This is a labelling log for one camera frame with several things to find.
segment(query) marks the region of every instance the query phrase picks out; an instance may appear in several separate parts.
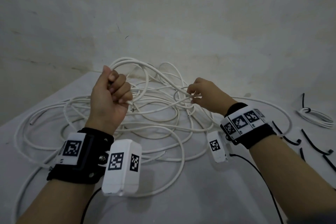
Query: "dark sleeve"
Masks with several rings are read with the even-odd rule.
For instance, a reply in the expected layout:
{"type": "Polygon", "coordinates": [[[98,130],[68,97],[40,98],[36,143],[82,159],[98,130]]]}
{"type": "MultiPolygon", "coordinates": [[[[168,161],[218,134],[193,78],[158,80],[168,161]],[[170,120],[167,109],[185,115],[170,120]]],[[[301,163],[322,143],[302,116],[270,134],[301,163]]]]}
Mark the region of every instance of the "dark sleeve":
{"type": "Polygon", "coordinates": [[[336,211],[321,213],[305,220],[289,220],[288,224],[334,224],[336,223],[336,211]]]}

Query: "black wristband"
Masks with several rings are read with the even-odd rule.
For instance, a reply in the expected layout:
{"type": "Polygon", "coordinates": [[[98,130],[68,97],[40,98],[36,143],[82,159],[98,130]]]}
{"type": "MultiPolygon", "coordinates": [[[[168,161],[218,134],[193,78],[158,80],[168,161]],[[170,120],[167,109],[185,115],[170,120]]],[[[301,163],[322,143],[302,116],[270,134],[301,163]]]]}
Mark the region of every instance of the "black wristband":
{"type": "Polygon", "coordinates": [[[47,180],[57,179],[71,183],[96,184],[105,173],[108,151],[114,142],[113,136],[93,128],[83,128],[85,133],[77,165],[56,164],[49,172],[47,180]]]}
{"type": "MultiPolygon", "coordinates": [[[[245,103],[235,103],[233,104],[227,111],[225,117],[229,116],[230,114],[238,111],[239,109],[248,106],[245,103]]],[[[268,124],[264,124],[260,127],[257,127],[253,130],[251,130],[250,132],[242,135],[241,137],[237,138],[236,140],[233,141],[233,143],[235,145],[241,143],[243,146],[246,147],[246,149],[250,149],[252,146],[254,146],[256,143],[258,143],[259,141],[263,140],[265,137],[268,137],[270,135],[276,135],[276,133],[274,132],[273,128],[268,125],[268,124]]]]}

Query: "person's left arm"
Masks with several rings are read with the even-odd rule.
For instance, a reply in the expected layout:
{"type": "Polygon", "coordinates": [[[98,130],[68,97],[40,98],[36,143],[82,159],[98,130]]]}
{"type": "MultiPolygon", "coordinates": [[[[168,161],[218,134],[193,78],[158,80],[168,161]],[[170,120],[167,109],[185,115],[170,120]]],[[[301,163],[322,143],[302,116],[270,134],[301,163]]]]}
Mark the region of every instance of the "person's left arm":
{"type": "MultiPolygon", "coordinates": [[[[90,116],[85,127],[113,135],[126,116],[126,101],[133,98],[130,89],[125,75],[104,66],[91,93],[90,116]]],[[[79,224],[94,187],[52,179],[17,224],[79,224]]]]}

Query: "person's left hand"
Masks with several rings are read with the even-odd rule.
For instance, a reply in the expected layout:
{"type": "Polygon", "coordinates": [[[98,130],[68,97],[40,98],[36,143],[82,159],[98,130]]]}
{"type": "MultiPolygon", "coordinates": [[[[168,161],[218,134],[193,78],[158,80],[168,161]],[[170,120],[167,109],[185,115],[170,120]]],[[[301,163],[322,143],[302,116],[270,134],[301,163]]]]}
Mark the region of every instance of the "person's left hand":
{"type": "Polygon", "coordinates": [[[113,135],[126,116],[126,101],[133,99],[130,89],[125,75],[104,66],[91,93],[91,111],[85,127],[113,135]]]}

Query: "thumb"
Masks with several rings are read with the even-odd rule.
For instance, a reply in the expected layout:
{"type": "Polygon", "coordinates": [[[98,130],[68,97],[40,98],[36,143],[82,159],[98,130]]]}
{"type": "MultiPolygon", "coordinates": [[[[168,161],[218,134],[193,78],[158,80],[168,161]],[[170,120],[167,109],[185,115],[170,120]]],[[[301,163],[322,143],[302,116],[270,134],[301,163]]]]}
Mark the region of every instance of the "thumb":
{"type": "Polygon", "coordinates": [[[95,86],[98,88],[107,89],[110,73],[111,69],[108,66],[103,66],[103,72],[99,76],[95,86]]]}
{"type": "Polygon", "coordinates": [[[201,105],[202,104],[202,99],[201,98],[193,98],[191,100],[191,103],[201,105]]]}

